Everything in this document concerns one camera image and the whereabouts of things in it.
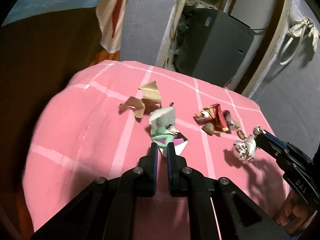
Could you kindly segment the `person's right hand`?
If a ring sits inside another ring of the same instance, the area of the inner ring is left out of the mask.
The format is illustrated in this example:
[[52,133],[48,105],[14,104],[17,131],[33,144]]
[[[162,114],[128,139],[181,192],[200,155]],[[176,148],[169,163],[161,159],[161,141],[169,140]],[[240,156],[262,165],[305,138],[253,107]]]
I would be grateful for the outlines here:
[[290,235],[303,232],[314,219],[317,211],[311,209],[305,202],[290,190],[287,198],[274,217],[277,224],[285,229]]

